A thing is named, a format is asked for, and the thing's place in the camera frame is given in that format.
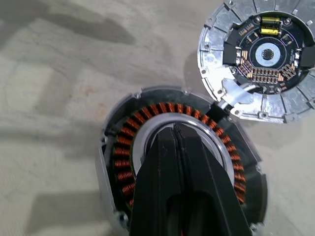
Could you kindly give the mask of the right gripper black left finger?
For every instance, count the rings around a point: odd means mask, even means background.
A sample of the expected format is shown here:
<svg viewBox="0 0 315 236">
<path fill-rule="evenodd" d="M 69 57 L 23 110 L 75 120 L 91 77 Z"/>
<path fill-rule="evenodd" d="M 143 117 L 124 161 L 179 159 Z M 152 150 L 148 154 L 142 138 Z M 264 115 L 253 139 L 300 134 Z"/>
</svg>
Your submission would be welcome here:
<svg viewBox="0 0 315 236">
<path fill-rule="evenodd" d="M 136 177 L 129 235 L 183 236 L 181 128 L 157 133 Z"/>
</svg>

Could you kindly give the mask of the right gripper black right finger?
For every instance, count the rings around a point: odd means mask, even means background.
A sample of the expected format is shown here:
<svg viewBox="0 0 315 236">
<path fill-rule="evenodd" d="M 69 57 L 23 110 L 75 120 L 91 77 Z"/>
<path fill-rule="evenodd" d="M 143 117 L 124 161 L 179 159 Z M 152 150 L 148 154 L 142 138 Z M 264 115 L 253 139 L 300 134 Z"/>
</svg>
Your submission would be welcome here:
<svg viewBox="0 0 315 236">
<path fill-rule="evenodd" d="M 252 233 L 229 176 L 199 134 L 174 125 L 183 172 L 185 236 L 250 236 Z"/>
</svg>

